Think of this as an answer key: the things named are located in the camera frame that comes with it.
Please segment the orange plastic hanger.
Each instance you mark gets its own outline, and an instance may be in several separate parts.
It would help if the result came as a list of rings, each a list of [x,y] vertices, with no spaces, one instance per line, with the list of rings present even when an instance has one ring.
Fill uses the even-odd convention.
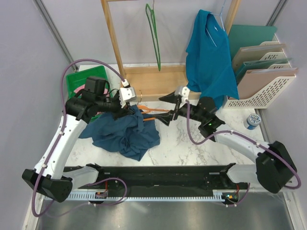
[[[145,105],[141,105],[140,103],[142,102],[142,92],[141,93],[141,97],[139,99],[139,101],[137,102],[137,107],[138,109],[141,111],[142,114],[149,114],[150,112],[169,112],[169,110],[166,109],[156,109],[156,108],[149,108]]]

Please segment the dark blue t-shirt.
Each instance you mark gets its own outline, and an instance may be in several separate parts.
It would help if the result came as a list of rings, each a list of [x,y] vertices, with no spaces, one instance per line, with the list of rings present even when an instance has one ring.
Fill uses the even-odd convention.
[[[91,138],[96,147],[140,161],[148,149],[160,144],[160,135],[155,121],[144,121],[149,116],[136,105],[131,109],[134,114],[116,120],[111,113],[103,113],[86,126],[79,138]]]

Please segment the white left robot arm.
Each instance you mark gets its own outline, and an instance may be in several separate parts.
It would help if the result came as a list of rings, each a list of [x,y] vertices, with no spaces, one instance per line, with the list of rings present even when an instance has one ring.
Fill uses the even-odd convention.
[[[65,172],[64,168],[76,140],[93,117],[103,112],[112,112],[115,117],[131,113],[129,102],[136,99],[136,92],[127,80],[122,84],[111,96],[105,91],[109,82],[91,76],[86,79],[84,87],[65,103],[59,127],[45,154],[32,170],[26,169],[22,174],[34,193],[61,203],[71,191],[87,184],[94,188],[104,186],[105,176],[94,164],[70,172]]]

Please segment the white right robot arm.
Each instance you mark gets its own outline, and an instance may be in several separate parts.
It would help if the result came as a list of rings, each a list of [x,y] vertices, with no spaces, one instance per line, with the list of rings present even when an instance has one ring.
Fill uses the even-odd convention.
[[[175,105],[173,110],[156,116],[165,125],[179,116],[185,117],[191,136],[190,121],[197,121],[205,141],[230,147],[253,162],[251,165],[229,164],[220,176],[222,187],[229,189],[237,183],[259,184],[276,194],[282,188],[298,189],[301,186],[295,164],[283,143],[257,141],[231,128],[215,114],[217,107],[211,97],[201,97],[197,105],[192,105],[189,94],[182,91],[172,92],[159,100]]]

